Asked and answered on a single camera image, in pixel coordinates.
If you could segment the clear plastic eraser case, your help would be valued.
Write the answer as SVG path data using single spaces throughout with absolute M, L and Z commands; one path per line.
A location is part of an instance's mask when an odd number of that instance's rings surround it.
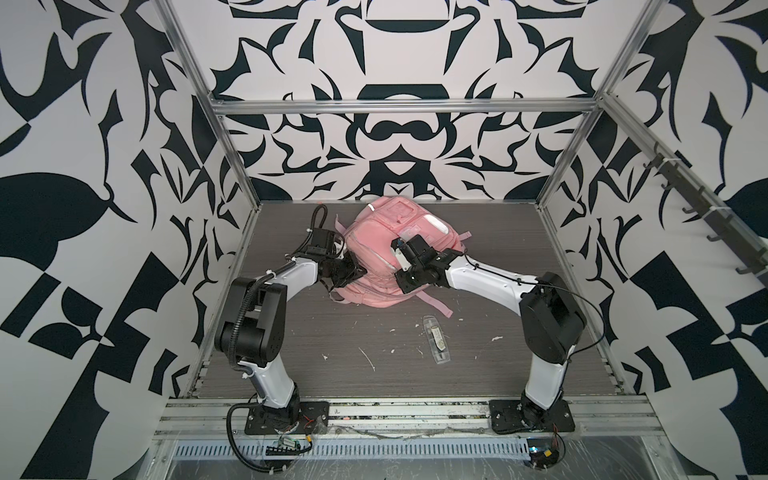
M 422 318 L 422 326 L 435 363 L 437 365 L 448 363 L 450 361 L 450 352 L 446 337 L 438 320 L 431 315 L 424 316 Z

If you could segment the pink student backpack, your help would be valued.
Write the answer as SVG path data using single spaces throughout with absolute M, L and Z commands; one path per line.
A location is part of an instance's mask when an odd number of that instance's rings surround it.
M 418 298 L 449 318 L 453 311 L 430 296 L 426 286 L 405 293 L 397 285 L 395 273 L 404 268 L 404 257 L 396 254 L 391 243 L 408 241 L 419 235 L 437 251 L 463 251 L 464 241 L 472 233 L 457 232 L 447 222 L 406 197 L 380 197 L 366 205 L 348 226 L 334 221 L 335 230 L 342 234 L 348 253 L 356 256 L 367 273 L 344 287 L 335 288 L 331 298 L 341 304 L 357 304 L 388 308 L 411 298 Z

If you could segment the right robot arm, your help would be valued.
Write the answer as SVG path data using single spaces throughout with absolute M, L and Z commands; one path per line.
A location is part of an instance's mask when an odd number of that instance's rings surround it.
M 405 293 L 435 285 L 473 293 L 518 315 L 532 360 L 518 400 L 491 400 L 491 428 L 497 434 L 563 433 L 576 430 L 563 384 L 587 318 L 564 280 L 553 272 L 526 276 L 481 263 L 454 249 L 438 251 L 419 235 L 397 238 L 391 250 L 401 265 L 395 273 Z

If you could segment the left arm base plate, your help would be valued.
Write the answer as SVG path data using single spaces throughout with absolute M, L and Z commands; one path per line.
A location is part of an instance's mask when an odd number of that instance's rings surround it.
M 246 435 L 302 433 L 307 424 L 325 425 L 330 404 L 325 401 L 291 403 L 280 409 L 253 404 L 247 414 Z

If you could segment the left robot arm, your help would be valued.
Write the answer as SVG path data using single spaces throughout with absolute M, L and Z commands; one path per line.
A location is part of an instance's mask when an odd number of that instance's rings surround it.
M 251 381 L 265 409 L 293 421 L 298 386 L 281 358 L 287 303 L 316 284 L 333 292 L 365 274 L 340 233 L 312 227 L 285 264 L 258 278 L 239 277 L 231 283 L 214 348 L 232 370 Z

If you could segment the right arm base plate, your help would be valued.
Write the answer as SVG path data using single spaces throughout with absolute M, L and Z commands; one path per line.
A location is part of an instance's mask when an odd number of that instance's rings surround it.
M 562 398 L 544 409 L 527 397 L 488 402 L 491 429 L 499 435 L 526 432 L 572 433 L 576 430 L 569 404 Z

